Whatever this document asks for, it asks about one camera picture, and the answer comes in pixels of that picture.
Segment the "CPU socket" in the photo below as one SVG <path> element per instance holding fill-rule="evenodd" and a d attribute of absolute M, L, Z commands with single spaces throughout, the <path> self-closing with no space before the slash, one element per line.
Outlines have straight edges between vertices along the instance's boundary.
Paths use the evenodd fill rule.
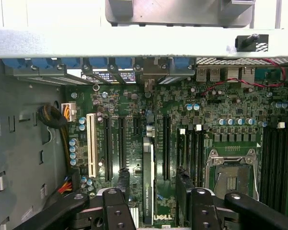
<path fill-rule="evenodd" d="M 204 188 L 223 199 L 229 192 L 239 192 L 259 200 L 258 157 L 254 148 L 242 154 L 229 154 L 216 148 L 208 150 L 204 170 Z"/>

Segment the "black expansion slot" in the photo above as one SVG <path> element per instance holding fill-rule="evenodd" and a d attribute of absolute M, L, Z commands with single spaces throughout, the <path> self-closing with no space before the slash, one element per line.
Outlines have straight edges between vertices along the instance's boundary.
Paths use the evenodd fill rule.
<path fill-rule="evenodd" d="M 126 121 L 125 117 L 118 118 L 119 135 L 119 164 L 120 169 L 126 168 Z"/>
<path fill-rule="evenodd" d="M 170 180 L 170 117 L 163 117 L 163 176 Z"/>
<path fill-rule="evenodd" d="M 106 182 L 111 181 L 113 177 L 112 154 L 111 120 L 109 118 L 104 118 L 104 167 Z"/>

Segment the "white expansion slot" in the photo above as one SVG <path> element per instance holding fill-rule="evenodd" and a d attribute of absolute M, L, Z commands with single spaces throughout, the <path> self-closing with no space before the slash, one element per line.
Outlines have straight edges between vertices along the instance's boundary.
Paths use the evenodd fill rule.
<path fill-rule="evenodd" d="M 88 175 L 96 177 L 97 175 L 97 148 L 96 148 L 96 114 L 90 113 L 86 115 L 87 130 L 87 156 L 88 156 Z"/>

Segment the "green motherboard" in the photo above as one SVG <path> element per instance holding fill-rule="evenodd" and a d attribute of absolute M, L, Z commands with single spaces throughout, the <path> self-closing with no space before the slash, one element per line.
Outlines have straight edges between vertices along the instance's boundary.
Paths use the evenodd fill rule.
<path fill-rule="evenodd" d="M 156 87 L 156 176 L 153 228 L 189 227 L 176 199 L 176 173 L 183 167 L 195 187 L 204 188 L 208 150 L 242 154 L 254 148 L 258 157 L 259 201 L 288 216 L 288 68 L 247 69 L 254 85 L 230 80 L 189 77 Z M 118 118 L 126 121 L 126 169 L 130 173 L 128 204 L 136 227 L 143 222 L 144 90 L 136 84 L 71 86 L 68 103 L 76 103 L 70 122 L 69 163 L 75 171 L 68 190 L 94 198 L 116 187 L 119 177 Z M 86 115 L 96 114 L 97 175 L 88 175 Z M 170 117 L 170 180 L 163 176 L 163 117 Z M 105 181 L 104 118 L 111 120 L 113 177 Z"/>

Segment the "white power connector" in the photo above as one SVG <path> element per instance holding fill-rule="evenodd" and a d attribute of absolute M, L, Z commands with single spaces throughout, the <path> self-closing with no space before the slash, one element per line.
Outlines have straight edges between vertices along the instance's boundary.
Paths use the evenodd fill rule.
<path fill-rule="evenodd" d="M 62 103 L 61 114 L 66 118 L 68 122 L 76 121 L 76 103 Z"/>

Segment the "open grey PC case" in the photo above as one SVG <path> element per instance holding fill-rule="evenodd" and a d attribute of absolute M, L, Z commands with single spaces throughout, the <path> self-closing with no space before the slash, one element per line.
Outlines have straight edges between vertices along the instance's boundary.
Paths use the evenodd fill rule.
<path fill-rule="evenodd" d="M 63 180 L 45 204 L 61 195 L 82 193 L 67 189 L 75 171 L 69 163 L 70 122 L 61 114 L 61 104 L 69 102 L 66 88 L 140 85 L 134 64 L 136 58 L 145 57 L 164 59 L 168 65 L 168 74 L 158 85 L 203 77 L 215 86 L 232 80 L 253 86 L 245 70 L 288 68 L 288 32 L 195 27 L 0 28 L 4 74 L 20 81 L 57 86 L 62 95 L 59 105 L 47 103 L 37 111 L 40 122 L 60 132 L 66 166 Z"/>

